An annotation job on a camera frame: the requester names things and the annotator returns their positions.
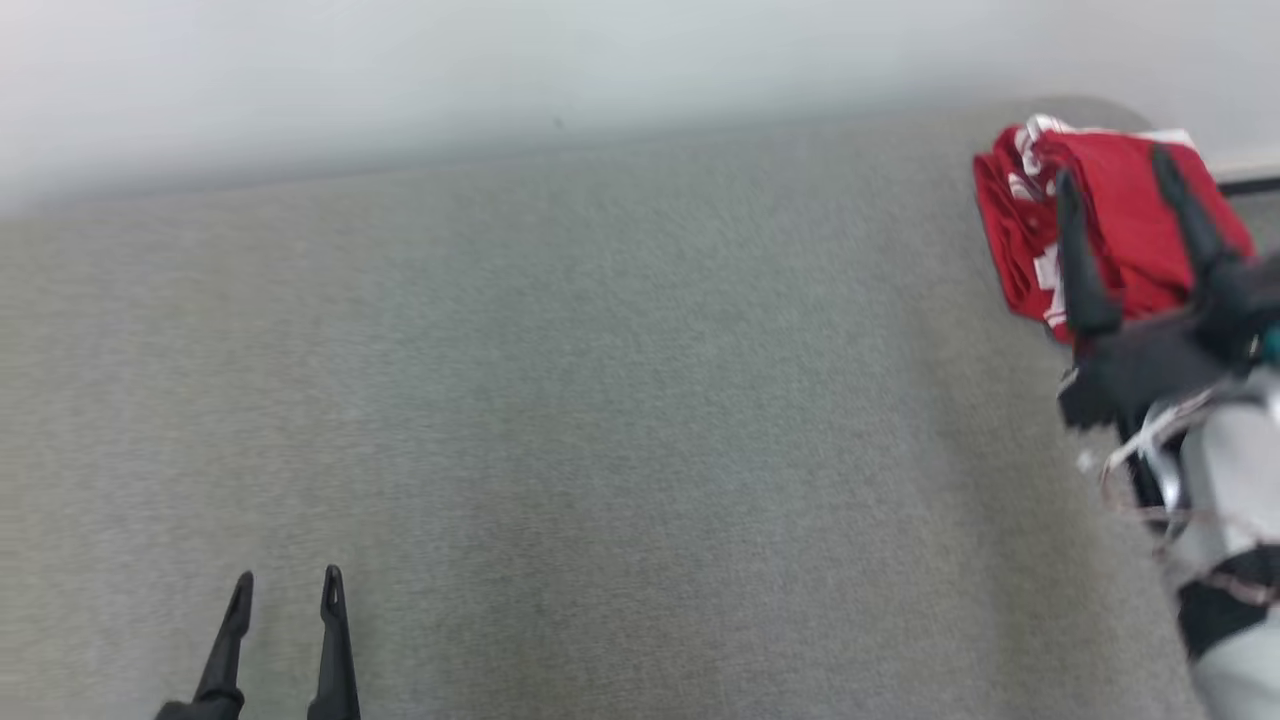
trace white wall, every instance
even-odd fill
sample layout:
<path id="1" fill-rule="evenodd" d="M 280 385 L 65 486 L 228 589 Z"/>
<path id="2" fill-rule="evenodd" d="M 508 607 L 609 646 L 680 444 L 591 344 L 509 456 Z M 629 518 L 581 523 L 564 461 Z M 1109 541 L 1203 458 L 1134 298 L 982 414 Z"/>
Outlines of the white wall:
<path id="1" fill-rule="evenodd" d="M 0 213 L 1052 92 L 1274 172 L 1276 20 L 1263 0 L 6 0 Z"/>

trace gray carpet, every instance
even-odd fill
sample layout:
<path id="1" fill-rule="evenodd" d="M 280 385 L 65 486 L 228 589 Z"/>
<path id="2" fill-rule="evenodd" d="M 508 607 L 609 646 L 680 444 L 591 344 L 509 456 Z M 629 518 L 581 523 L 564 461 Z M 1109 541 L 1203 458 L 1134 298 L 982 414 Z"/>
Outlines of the gray carpet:
<path id="1" fill-rule="evenodd" d="M 1280 192 L 1233 197 L 1231 208 L 1253 233 L 1253 241 L 1260 251 L 1280 250 Z"/>
<path id="2" fill-rule="evenodd" d="M 0 225 L 3 715 L 187 697 L 251 568 L 243 716 L 302 717 L 338 562 L 369 719 L 1198 717 L 979 228 L 969 158 L 1033 109 L 1142 124 L 1024 102 Z"/>

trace wire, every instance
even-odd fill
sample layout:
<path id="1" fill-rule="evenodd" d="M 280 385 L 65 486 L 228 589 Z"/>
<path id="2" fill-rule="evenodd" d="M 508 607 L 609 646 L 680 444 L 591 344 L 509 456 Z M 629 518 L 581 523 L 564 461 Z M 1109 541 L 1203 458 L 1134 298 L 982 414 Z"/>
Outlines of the wire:
<path id="1" fill-rule="evenodd" d="M 1158 447 L 1180 432 L 1184 432 L 1204 420 L 1212 410 L 1212 401 L 1217 397 L 1220 388 L 1210 388 L 1197 393 L 1178 405 L 1166 409 L 1156 415 L 1142 429 L 1134 433 L 1124 445 L 1107 456 L 1098 473 L 1098 491 L 1102 502 L 1115 514 L 1142 521 L 1165 523 L 1212 523 L 1221 527 L 1233 528 L 1257 544 L 1272 544 L 1275 538 L 1258 528 L 1247 518 L 1230 512 L 1213 512 L 1208 510 L 1169 510 L 1166 507 L 1137 507 L 1124 500 L 1112 487 L 1111 477 L 1121 466 L 1125 466 L 1129 457 L 1140 447 Z M 1229 593 L 1235 600 L 1258 607 L 1271 607 L 1280 605 L 1280 588 L 1245 583 L 1230 573 L 1204 571 L 1196 568 L 1185 559 L 1179 557 L 1172 550 L 1175 537 L 1166 533 L 1165 537 L 1152 550 L 1152 555 L 1166 566 L 1183 570 L 1190 582 L 1198 582 L 1212 588 Z"/>

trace red cloth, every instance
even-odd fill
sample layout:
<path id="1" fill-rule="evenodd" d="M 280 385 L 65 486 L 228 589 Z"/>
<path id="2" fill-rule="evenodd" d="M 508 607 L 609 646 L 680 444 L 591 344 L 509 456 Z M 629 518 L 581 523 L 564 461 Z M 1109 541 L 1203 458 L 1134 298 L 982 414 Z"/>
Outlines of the red cloth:
<path id="1" fill-rule="evenodd" d="M 1192 270 L 1178 218 L 1151 170 L 1152 145 L 1143 137 L 1076 131 L 1037 115 L 1027 126 L 1005 128 L 991 152 L 974 158 L 978 208 L 1010 310 L 1046 322 L 1057 340 L 1070 342 L 1057 270 L 1053 178 L 1061 168 L 1071 170 L 1084 197 L 1100 275 L 1124 316 L 1142 318 L 1187 301 Z M 1224 240 L 1252 256 L 1249 231 L 1196 150 L 1167 147 Z"/>

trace robotic arm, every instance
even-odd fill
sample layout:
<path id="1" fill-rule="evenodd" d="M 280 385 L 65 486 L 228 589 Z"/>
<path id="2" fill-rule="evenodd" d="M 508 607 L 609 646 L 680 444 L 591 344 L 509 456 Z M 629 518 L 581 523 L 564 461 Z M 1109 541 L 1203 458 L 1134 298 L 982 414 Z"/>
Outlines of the robotic arm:
<path id="1" fill-rule="evenodd" d="M 166 702 L 156 720 L 237 720 L 244 707 L 244 694 L 236 687 L 239 673 L 239 643 L 248 632 L 253 605 L 253 574 L 244 573 L 236 583 L 232 600 L 218 629 L 214 648 L 205 662 L 191 702 Z M 351 657 L 351 629 L 347 624 L 347 594 L 342 570 L 330 565 L 324 573 L 320 598 L 324 620 L 324 646 L 320 651 L 320 682 L 316 697 L 307 707 L 307 720 L 360 720 L 356 696 L 356 664 Z"/>
<path id="2" fill-rule="evenodd" d="M 1247 264 L 1158 146 L 1152 169 L 1178 215 L 1194 296 L 1178 313 L 1123 324 L 1098 278 L 1079 191 L 1060 174 L 1059 258 L 1078 341 L 1059 406 L 1069 427 L 1115 427 L 1125 442 L 1114 457 L 1126 461 L 1137 511 L 1157 539 L 1211 716 L 1275 719 L 1280 256 Z"/>

